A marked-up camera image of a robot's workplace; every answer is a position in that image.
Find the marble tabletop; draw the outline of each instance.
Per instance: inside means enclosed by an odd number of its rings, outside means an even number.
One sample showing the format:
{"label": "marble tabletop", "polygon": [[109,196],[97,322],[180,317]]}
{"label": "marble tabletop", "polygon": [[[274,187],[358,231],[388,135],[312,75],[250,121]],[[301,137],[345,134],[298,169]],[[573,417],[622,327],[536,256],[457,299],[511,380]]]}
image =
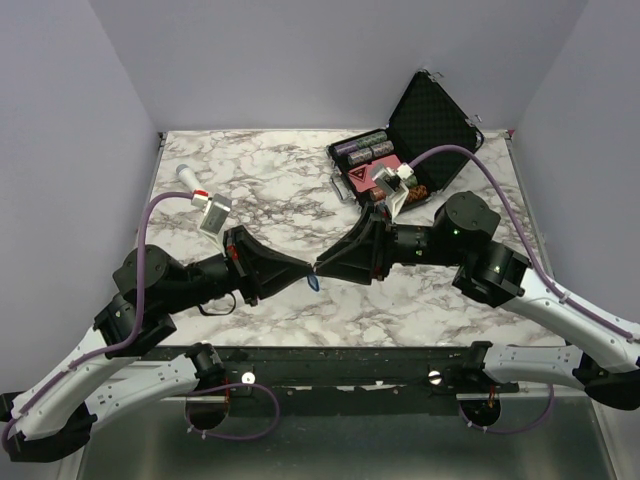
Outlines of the marble tabletop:
{"label": "marble tabletop", "polygon": [[[233,200],[226,228],[243,224],[264,245],[314,263],[359,217],[355,204],[340,203],[329,185],[326,145],[350,137],[346,130],[171,132],[153,195],[184,191],[175,169],[189,165],[210,192]],[[516,175],[500,133],[487,133],[478,156],[504,187],[534,241]],[[425,206],[401,214],[398,223],[430,225],[443,201],[472,190],[502,216],[497,241],[523,251],[498,196],[469,163],[445,192]],[[149,226],[155,243],[188,263],[215,254],[197,233],[201,212],[182,199],[161,203]],[[225,317],[207,318],[193,308],[173,315],[178,332],[165,345],[207,341],[253,346],[467,345],[474,340],[520,345],[562,345],[530,320],[462,297],[451,287],[455,269],[394,266],[371,286],[320,278],[314,292],[300,280],[257,307],[239,303]],[[229,299],[207,308],[224,310]]]}

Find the open case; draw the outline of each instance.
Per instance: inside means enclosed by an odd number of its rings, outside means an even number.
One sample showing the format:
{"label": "open case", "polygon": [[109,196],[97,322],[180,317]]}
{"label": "open case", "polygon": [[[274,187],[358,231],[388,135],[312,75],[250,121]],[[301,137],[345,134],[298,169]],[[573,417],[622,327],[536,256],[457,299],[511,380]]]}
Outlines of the open case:
{"label": "open case", "polygon": [[[389,155],[397,156],[402,163],[409,163],[421,153],[439,145],[459,145],[476,152],[484,142],[480,130],[438,84],[437,78],[426,70],[421,70],[413,76],[393,111],[387,128],[372,130],[327,147],[327,155],[333,160],[336,169],[331,183],[341,201],[346,202],[351,198],[364,205],[377,200],[372,197],[369,189],[362,191],[355,183],[365,178],[366,169],[363,167],[381,157],[374,156],[370,160],[352,165],[348,154],[340,154],[339,147],[378,132],[384,132],[387,140],[393,143],[394,151]],[[410,191],[401,212],[424,204],[437,192],[444,190],[467,161],[464,155],[443,152],[418,165],[415,169],[417,184],[426,187],[426,192],[422,188],[423,193],[419,195],[421,198],[412,201]]]}

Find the mounting bolt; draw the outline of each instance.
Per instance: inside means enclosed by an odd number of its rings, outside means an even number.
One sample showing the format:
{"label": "mounting bolt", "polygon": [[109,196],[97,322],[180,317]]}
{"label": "mounting bolt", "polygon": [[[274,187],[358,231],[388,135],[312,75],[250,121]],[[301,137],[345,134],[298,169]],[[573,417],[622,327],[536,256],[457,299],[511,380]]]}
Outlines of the mounting bolt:
{"label": "mounting bolt", "polygon": [[438,386],[442,383],[442,374],[437,370],[432,370],[429,372],[429,383],[431,385]]}
{"label": "mounting bolt", "polygon": [[253,372],[245,372],[242,374],[242,383],[252,385],[256,383],[256,376]]}

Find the white cylindrical tool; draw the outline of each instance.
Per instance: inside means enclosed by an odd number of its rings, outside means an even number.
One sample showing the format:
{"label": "white cylindrical tool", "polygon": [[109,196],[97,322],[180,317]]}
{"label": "white cylindrical tool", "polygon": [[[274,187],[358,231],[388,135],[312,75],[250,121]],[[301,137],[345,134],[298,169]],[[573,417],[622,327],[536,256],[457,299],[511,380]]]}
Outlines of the white cylindrical tool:
{"label": "white cylindrical tool", "polygon": [[203,190],[206,192],[205,188],[198,181],[196,173],[191,170],[188,165],[181,163],[176,168],[176,173],[178,174],[178,178],[180,179],[180,181],[187,186],[191,193],[196,190]]}

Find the white wall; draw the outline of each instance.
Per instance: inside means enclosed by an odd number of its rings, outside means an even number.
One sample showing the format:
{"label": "white wall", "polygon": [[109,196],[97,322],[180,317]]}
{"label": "white wall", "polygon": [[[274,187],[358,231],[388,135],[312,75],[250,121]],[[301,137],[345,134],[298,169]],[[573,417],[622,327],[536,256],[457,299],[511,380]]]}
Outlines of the white wall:
{"label": "white wall", "polygon": [[412,73],[512,127],[586,0],[90,0],[162,129],[384,125]]}
{"label": "white wall", "polygon": [[[36,383],[115,287],[158,145],[86,0],[20,0],[0,15],[0,392]],[[54,466],[9,464],[0,478]]]}
{"label": "white wall", "polygon": [[[640,320],[638,25],[637,0],[591,0],[514,144],[558,280],[633,321]],[[640,412],[606,410],[621,480],[638,478]]]}

